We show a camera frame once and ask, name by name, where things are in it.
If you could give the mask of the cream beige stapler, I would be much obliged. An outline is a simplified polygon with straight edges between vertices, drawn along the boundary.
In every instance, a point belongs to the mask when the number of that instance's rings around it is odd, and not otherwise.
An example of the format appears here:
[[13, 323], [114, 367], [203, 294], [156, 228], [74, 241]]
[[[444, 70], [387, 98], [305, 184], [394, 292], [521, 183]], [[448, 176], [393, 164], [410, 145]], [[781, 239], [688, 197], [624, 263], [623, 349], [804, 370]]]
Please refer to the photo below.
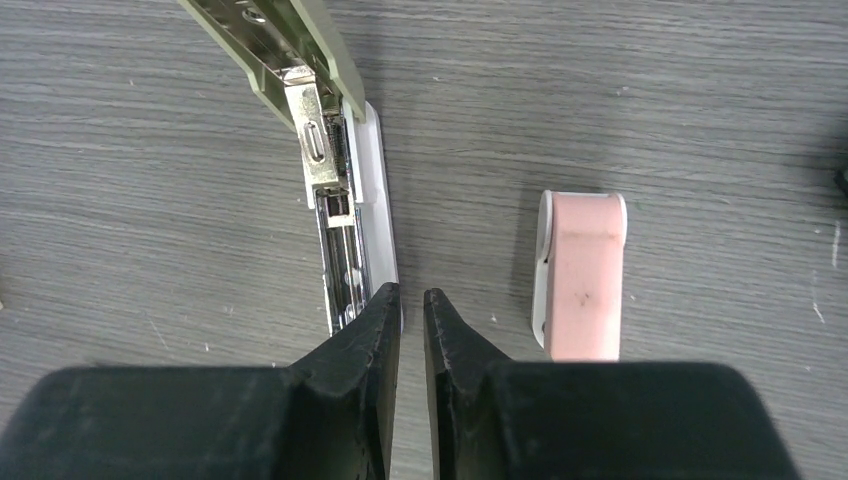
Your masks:
[[399, 280], [380, 119], [354, 60], [322, 1], [182, 5], [297, 136], [336, 334]]

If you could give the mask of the pink white stapler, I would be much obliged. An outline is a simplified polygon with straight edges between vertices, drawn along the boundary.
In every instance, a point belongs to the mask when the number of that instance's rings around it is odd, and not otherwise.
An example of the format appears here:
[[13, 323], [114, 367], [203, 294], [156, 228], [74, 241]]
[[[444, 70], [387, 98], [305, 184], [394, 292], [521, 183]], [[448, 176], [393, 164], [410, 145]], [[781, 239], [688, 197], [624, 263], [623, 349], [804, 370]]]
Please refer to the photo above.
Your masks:
[[531, 326], [552, 360], [620, 358], [627, 233], [618, 193], [542, 193]]

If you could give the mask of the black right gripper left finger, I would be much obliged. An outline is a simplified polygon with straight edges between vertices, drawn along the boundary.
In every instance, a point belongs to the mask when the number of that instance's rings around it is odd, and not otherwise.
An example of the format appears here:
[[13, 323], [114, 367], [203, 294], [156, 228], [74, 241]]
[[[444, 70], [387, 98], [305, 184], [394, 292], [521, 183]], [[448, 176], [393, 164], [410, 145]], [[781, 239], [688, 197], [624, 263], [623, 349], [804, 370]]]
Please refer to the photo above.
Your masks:
[[286, 367], [74, 367], [1, 436], [5, 479], [385, 479], [401, 330], [383, 285]]

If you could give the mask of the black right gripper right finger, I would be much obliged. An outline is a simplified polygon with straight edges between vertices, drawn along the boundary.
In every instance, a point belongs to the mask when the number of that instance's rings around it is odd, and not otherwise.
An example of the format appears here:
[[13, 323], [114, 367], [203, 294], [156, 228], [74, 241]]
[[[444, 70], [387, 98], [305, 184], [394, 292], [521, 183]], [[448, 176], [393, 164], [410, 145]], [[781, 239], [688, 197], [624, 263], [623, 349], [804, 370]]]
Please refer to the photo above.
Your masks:
[[438, 479], [796, 479], [737, 370], [683, 361], [526, 362], [423, 300]]

